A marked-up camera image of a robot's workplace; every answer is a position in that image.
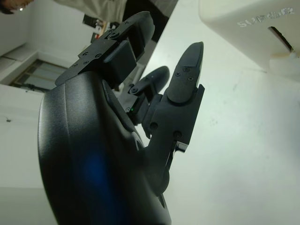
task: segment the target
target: robotic hand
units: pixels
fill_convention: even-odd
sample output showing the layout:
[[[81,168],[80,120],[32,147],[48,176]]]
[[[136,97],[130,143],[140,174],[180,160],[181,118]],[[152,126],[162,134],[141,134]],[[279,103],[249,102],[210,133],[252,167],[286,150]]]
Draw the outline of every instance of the robotic hand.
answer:
[[[106,32],[55,82],[40,108],[41,175],[59,224],[170,225],[163,192],[175,151],[185,151],[204,93],[203,43],[169,78],[161,67],[117,99],[112,88],[135,68],[154,32],[148,12]],[[150,143],[135,129],[142,124]]]

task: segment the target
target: screw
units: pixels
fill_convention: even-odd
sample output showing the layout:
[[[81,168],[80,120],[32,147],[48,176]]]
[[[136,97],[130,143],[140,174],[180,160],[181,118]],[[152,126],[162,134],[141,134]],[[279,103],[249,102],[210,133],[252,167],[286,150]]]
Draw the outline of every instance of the screw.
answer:
[[[119,33],[118,32],[114,32],[112,33],[109,38],[116,38],[117,36],[119,36]]]
[[[181,138],[181,136],[182,136],[182,134],[181,134],[180,131],[175,131],[175,132],[173,133],[173,137],[174,137],[175,139],[179,139],[179,138]]]
[[[190,71],[190,68],[189,68],[189,67],[184,67],[184,68],[183,68],[183,72],[188,72],[188,71]]]
[[[150,124],[150,129],[151,130],[156,130],[158,128],[158,124],[157,123],[151,123]]]
[[[132,93],[136,93],[137,91],[138,91],[137,88],[133,88],[133,89],[131,90]]]

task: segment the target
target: white sleeve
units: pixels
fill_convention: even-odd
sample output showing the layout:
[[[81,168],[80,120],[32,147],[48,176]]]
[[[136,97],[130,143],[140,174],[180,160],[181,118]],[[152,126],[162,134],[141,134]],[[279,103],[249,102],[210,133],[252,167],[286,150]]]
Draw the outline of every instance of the white sleeve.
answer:
[[[76,8],[86,15],[107,22],[121,23],[127,0],[54,0],[55,2]]]

